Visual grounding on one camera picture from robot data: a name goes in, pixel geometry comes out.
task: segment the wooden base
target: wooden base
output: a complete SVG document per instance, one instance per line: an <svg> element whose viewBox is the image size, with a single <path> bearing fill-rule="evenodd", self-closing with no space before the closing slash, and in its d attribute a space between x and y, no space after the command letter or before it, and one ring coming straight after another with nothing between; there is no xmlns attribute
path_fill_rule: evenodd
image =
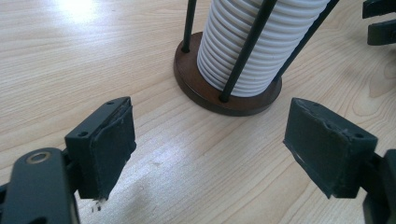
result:
<svg viewBox="0 0 396 224"><path fill-rule="evenodd" d="M262 112L276 99L282 89L282 79L271 82L267 90L252 97L230 96L227 103L219 100L221 91L204 80L197 66L198 49L202 32L191 36L190 52L181 51L182 42L178 45L174 72L178 85L196 104L228 116L249 116Z"/></svg>

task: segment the screw hole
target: screw hole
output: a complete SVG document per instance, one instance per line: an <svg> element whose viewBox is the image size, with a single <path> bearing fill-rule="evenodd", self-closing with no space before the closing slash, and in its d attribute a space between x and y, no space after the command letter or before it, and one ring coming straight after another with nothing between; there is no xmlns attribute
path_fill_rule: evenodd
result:
<svg viewBox="0 0 396 224"><path fill-rule="evenodd" d="M355 137L357 137L357 138L363 138L364 136L363 136L363 134L361 134L361 133L355 133Z"/></svg>
<svg viewBox="0 0 396 224"><path fill-rule="evenodd" d="M87 132L81 132L81 133L78 134L78 137L83 137L83 136L85 136L87 134L88 134Z"/></svg>

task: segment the table surface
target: table surface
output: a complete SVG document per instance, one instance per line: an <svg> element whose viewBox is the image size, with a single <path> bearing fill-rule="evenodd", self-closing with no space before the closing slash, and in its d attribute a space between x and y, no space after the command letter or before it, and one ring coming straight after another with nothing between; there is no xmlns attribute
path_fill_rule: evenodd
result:
<svg viewBox="0 0 396 224"><path fill-rule="evenodd" d="M329 107L396 147L396 47L370 47L362 1L341 1L284 74L263 113L209 112L173 73L187 0L0 3L0 184L12 164L64 136L104 102L131 96L137 149L101 211L82 223L363 223L354 200L330 199L282 144L292 97ZM210 1L198 1L194 32Z"/></svg>

